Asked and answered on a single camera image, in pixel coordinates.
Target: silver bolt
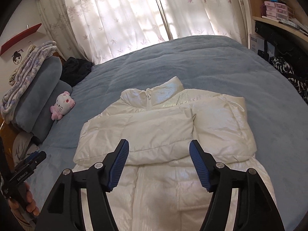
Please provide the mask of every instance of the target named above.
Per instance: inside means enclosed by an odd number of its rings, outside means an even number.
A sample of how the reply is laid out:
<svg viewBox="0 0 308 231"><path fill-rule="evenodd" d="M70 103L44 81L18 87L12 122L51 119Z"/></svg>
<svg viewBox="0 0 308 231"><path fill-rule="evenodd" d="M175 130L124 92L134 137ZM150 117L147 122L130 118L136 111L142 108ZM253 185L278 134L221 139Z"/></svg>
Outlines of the silver bolt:
<svg viewBox="0 0 308 231"><path fill-rule="evenodd" d="M98 162L94 165L95 168L101 168L103 164L101 162Z"/></svg>
<svg viewBox="0 0 308 231"><path fill-rule="evenodd" d="M216 163L216 167L217 168L223 168L224 164L222 162L218 162L218 163Z"/></svg>
<svg viewBox="0 0 308 231"><path fill-rule="evenodd" d="M255 175L257 173L257 171L254 168L250 168L248 170L249 174Z"/></svg>
<svg viewBox="0 0 308 231"><path fill-rule="evenodd" d="M64 174L64 175L68 175L70 173L70 169L64 169L63 170L63 172L62 172L62 174Z"/></svg>

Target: pink plush toy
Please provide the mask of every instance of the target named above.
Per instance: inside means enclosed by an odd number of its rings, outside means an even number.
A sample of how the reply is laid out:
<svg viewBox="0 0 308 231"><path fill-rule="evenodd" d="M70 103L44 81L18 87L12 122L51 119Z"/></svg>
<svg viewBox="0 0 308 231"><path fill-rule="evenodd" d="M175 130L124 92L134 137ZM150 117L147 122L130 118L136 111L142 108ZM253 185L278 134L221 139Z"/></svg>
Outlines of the pink plush toy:
<svg viewBox="0 0 308 231"><path fill-rule="evenodd" d="M75 101L70 97L70 93L65 91L57 97L56 104L50 107L51 119L61 120L75 106Z"/></svg>

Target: blue gripper pad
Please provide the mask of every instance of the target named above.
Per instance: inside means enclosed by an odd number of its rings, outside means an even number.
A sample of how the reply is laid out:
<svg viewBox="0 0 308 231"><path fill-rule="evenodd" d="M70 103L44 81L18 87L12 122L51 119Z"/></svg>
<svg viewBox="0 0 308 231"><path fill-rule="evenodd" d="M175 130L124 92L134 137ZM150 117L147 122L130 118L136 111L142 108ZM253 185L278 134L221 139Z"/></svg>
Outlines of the blue gripper pad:
<svg viewBox="0 0 308 231"><path fill-rule="evenodd" d="M118 185L124 165L128 157L128 153L129 153L129 145L128 141L125 140L109 172L108 188L111 191L113 190L114 187Z"/></svg>
<svg viewBox="0 0 308 231"><path fill-rule="evenodd" d="M209 177L210 173L208 168L204 164L197 147L193 142L190 142L189 154L197 171L201 185L205 187L207 191L209 191L211 188L210 177Z"/></svg>

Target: blue bedspread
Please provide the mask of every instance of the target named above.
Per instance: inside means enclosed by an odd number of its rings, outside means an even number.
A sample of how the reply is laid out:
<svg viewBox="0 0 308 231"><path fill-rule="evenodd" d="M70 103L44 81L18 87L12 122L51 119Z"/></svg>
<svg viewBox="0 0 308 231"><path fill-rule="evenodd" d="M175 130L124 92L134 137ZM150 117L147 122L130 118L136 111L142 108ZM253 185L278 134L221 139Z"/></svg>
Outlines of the blue bedspread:
<svg viewBox="0 0 308 231"><path fill-rule="evenodd" d="M47 158L30 177L38 206L61 171L74 167L85 122L118 100L123 90L145 90L174 76L184 88L245 97L256 158L271 177L286 231L293 230L308 210L308 106L269 63L221 36L181 38L94 66L73 88L76 106L53 124L41 147Z"/></svg>

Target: wall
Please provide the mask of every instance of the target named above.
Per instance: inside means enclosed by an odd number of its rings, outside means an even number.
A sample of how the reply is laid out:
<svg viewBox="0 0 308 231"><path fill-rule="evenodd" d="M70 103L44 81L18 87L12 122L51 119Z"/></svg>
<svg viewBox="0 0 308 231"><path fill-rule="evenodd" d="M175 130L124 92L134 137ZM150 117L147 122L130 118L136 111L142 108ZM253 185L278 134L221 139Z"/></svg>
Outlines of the wall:
<svg viewBox="0 0 308 231"><path fill-rule="evenodd" d="M0 46L13 36L26 30L27 25L32 27L39 23L41 23L41 20L35 0L22 0L0 36ZM48 40L46 31L42 25L37 32L16 43L0 56L0 98L11 88L8 79L10 74L18 67L13 62L12 55L14 52L22 49L24 52L20 51L20 54L24 57L29 45L40 45Z"/></svg>

